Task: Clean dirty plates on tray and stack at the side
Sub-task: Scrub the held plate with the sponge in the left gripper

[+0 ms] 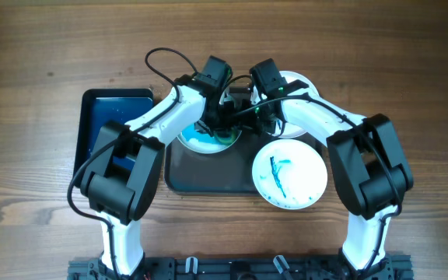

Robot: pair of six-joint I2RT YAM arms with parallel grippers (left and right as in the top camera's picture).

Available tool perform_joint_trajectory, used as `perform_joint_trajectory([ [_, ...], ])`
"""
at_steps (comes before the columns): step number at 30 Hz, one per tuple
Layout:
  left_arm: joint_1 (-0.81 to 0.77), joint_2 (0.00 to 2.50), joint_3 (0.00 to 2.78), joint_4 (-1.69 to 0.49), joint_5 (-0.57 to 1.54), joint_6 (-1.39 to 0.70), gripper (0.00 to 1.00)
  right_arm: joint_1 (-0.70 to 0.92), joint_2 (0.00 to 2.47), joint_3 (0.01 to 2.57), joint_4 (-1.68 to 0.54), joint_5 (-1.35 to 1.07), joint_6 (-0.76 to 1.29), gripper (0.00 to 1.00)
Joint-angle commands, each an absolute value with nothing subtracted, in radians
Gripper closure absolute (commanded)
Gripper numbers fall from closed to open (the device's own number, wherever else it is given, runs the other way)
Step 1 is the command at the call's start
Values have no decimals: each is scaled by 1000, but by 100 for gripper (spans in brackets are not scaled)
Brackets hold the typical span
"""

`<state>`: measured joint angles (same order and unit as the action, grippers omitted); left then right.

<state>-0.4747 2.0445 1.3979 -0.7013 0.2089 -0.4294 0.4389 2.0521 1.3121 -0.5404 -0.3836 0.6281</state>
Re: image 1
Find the white plate with red rim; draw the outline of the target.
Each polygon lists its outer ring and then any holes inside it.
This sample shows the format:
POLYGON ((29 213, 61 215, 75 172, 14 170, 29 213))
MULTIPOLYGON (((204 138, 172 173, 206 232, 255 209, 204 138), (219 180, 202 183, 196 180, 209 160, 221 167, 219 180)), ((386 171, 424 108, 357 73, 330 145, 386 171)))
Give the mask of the white plate with red rim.
MULTIPOLYGON (((306 76, 292 71, 280 71, 280 75, 281 77, 285 78, 286 82, 294 82, 296 80, 300 80, 306 83, 309 86, 307 88, 307 92, 311 96, 319 96, 317 88, 306 76)), ((253 86, 251 96, 252 104, 256 105, 261 100, 266 100, 266 96, 263 93, 259 94, 257 87, 253 86)), ((305 100, 283 100, 280 103, 280 107, 282 108, 283 105, 286 105, 285 108, 286 117, 295 117, 296 120, 299 120, 300 117, 304 116, 302 121, 303 122, 306 121, 305 106, 307 105, 307 102, 305 100)), ((279 118, 274 119, 274 124, 275 124, 275 130, 273 132, 269 132, 269 134, 274 137, 291 139, 291 138, 298 138, 300 136, 307 134, 307 131, 303 128, 304 124, 298 126, 289 120, 287 120, 284 123, 279 118)))

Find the white plate with blue smear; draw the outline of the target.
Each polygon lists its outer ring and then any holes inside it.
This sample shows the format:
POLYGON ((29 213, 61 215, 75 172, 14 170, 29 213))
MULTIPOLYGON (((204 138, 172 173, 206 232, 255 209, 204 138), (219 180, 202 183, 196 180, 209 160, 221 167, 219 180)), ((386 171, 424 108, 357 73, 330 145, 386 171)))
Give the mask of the white plate with blue smear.
MULTIPOLYGON (((180 110, 181 116, 177 121, 183 121, 183 130, 177 136, 179 141, 193 152, 201 154, 214 154, 222 152, 232 145, 223 145, 218 143, 213 134, 217 130, 209 129, 202 121, 201 116, 204 113, 205 98, 196 90, 188 86, 178 86, 180 91, 180 110)), ((241 136, 241 132, 236 128, 225 129, 235 130, 241 136)))

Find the green scouring sponge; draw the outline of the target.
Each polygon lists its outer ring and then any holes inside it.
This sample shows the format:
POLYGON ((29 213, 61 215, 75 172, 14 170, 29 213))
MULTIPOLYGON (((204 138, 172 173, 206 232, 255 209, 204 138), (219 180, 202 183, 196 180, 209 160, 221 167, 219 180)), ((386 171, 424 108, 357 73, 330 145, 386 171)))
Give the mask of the green scouring sponge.
POLYGON ((235 130, 215 131, 213 137, 223 145, 232 145, 238 138, 239 133, 235 130))

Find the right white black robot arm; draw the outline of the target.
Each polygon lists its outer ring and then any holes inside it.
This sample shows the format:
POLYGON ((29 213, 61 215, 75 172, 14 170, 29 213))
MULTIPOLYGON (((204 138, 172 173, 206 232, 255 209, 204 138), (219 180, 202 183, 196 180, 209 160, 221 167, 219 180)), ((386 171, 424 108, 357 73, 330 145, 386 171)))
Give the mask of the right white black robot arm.
POLYGON ((273 107, 275 115, 327 147, 338 197, 349 212, 341 248, 358 277, 380 268, 388 224, 400 215, 404 194, 414 184, 397 132, 383 114, 364 117, 322 98, 306 77, 281 71, 269 58, 250 71, 255 104, 237 117, 273 107))

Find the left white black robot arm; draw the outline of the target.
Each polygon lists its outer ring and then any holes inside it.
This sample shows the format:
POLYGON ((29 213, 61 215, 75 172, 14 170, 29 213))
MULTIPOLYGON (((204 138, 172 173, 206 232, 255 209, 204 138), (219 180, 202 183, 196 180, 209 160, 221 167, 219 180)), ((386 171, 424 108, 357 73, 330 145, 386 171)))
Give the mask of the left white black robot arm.
POLYGON ((101 127, 91 156, 70 183, 88 198, 90 218, 102 224, 100 275, 141 277, 140 220, 155 196, 165 148, 203 117, 215 122, 231 73, 225 61, 211 56, 202 71, 173 80, 168 96, 147 113, 101 127))

